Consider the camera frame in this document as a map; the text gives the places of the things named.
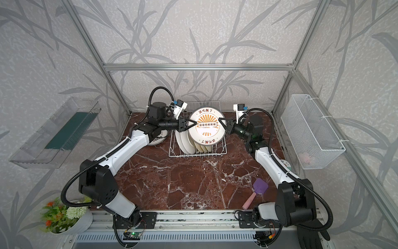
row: pink handle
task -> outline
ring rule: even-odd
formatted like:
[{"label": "pink handle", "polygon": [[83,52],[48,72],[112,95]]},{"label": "pink handle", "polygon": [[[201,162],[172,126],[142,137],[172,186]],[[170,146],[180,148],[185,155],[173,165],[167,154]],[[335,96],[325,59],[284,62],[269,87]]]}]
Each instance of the pink handle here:
[{"label": "pink handle", "polygon": [[245,204],[243,204],[242,208],[243,210],[247,210],[250,206],[250,204],[252,203],[252,201],[254,200],[254,197],[256,196],[256,193],[253,193],[248,200],[245,202]]}]

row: white flower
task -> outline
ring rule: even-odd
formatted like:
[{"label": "white flower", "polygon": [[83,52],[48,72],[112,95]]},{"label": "white flower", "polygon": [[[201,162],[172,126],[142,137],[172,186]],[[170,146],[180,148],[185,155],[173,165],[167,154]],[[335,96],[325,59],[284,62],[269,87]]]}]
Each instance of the white flower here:
[{"label": "white flower", "polygon": [[75,218],[79,219],[86,213],[86,211],[87,211],[87,207],[77,207],[77,208],[69,207],[66,210],[66,216],[71,220],[75,219]]}]

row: patterned wallpaper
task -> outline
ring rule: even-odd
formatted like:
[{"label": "patterned wallpaper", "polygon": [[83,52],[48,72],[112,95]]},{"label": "patterned wallpaper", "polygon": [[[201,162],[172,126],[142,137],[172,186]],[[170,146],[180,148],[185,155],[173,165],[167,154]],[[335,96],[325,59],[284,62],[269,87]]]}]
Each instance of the patterned wallpaper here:
[{"label": "patterned wallpaper", "polygon": [[291,63],[318,0],[73,0],[106,63]]},{"label": "patterned wallpaper", "polygon": [[[106,63],[291,63],[318,0],[73,0]],[[287,72],[113,72],[132,110],[165,86],[184,101],[272,109]],[[169,102],[164,94],[156,101]]]},{"label": "patterned wallpaper", "polygon": [[299,70],[398,204],[398,1],[330,6]]},{"label": "patterned wallpaper", "polygon": [[[301,168],[281,122],[281,115],[292,94],[304,94],[294,79],[275,112],[275,118],[281,128],[291,165],[301,178],[311,181],[315,191],[325,199],[333,211],[333,225],[328,232],[335,248],[398,248],[398,238],[357,178],[344,154],[324,169],[303,170]],[[322,216],[327,218],[328,215],[322,204],[317,201],[316,206],[320,209]]]},{"label": "patterned wallpaper", "polygon": [[[41,207],[85,159],[112,148],[128,116],[58,1],[0,2],[0,247],[53,249],[40,231]],[[9,158],[71,96],[101,112],[59,169],[23,169]],[[68,198],[79,198],[77,185]]]},{"label": "patterned wallpaper", "polygon": [[[299,65],[396,204],[397,7],[396,0],[348,0],[329,5]],[[301,93],[293,82],[285,103],[290,94]],[[281,105],[277,117],[283,108]],[[286,134],[283,136],[288,150],[294,153]],[[299,170],[333,210],[329,233],[336,248],[398,248],[398,238],[343,155],[322,170]]]},{"label": "patterned wallpaper", "polygon": [[[221,79],[218,84],[212,83],[212,73],[216,78]],[[146,110],[150,90],[159,85],[171,89],[175,98],[186,102],[219,100],[221,109],[224,111],[233,111],[233,104],[238,103],[271,110],[286,76],[286,71],[113,72],[113,78],[130,108],[141,112]],[[154,101],[169,104],[170,97],[166,91],[159,91],[159,93],[156,92]]]}]

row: white plate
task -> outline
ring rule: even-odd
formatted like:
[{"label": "white plate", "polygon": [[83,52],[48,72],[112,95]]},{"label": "white plate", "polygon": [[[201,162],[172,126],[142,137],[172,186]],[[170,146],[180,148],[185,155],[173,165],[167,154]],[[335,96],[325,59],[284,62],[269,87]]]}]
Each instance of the white plate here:
[{"label": "white plate", "polygon": [[181,141],[182,141],[182,144],[184,145],[185,150],[189,154],[195,154],[196,153],[195,142],[192,140],[192,138],[189,137],[188,131],[183,131],[180,133],[180,135],[181,135]]},{"label": "white plate", "polygon": [[185,149],[184,144],[182,143],[181,133],[179,133],[178,131],[176,131],[176,139],[177,139],[177,143],[178,143],[178,146],[181,149],[181,151],[184,152],[184,154],[189,154],[188,151]]},{"label": "white plate", "polygon": [[199,151],[200,153],[203,153],[203,152],[204,152],[204,150],[202,149],[202,146],[201,146],[200,144],[195,143],[195,147],[198,149],[198,151]]},{"label": "white plate", "polygon": [[202,150],[205,152],[205,153],[207,153],[208,151],[207,151],[207,148],[206,148],[206,146],[204,146],[204,145],[200,145],[200,147],[202,147]]},{"label": "white plate", "polygon": [[163,142],[163,141],[166,139],[167,134],[168,134],[168,131],[166,131],[166,130],[161,131],[160,135],[158,136],[158,137],[161,137],[161,138],[155,138],[155,139],[152,140],[152,142],[150,142],[148,145],[157,145],[157,144],[160,144],[161,142]]},{"label": "white plate", "polygon": [[189,119],[196,121],[197,124],[188,130],[191,138],[200,145],[214,145],[225,135],[225,129],[220,124],[219,118],[224,115],[213,107],[201,107],[194,111]]},{"label": "white plate", "polygon": [[213,150],[213,146],[212,145],[206,146],[206,150],[208,152],[211,152]]}]

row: dish rack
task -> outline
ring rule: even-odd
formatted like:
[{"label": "dish rack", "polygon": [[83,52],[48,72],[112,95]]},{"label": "dish rack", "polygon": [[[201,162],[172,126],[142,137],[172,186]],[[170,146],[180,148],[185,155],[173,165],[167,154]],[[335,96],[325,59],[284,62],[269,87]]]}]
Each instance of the dish rack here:
[{"label": "dish rack", "polygon": [[308,94],[293,94],[282,114],[303,169],[322,169],[345,151],[327,117]]},{"label": "dish rack", "polygon": [[[185,118],[189,118],[191,113],[202,106],[210,106],[214,107],[221,111],[220,101],[198,101],[198,102],[186,102],[187,108],[180,114]],[[213,145],[213,149],[211,152],[208,153],[201,153],[196,149],[195,154],[185,154],[181,151],[178,146],[177,139],[176,139],[176,132],[171,132],[171,139],[170,139],[170,148],[169,148],[169,157],[204,157],[204,156],[217,156],[217,155],[225,155],[227,153],[226,150],[226,142],[225,137],[221,139],[218,143]]]}]

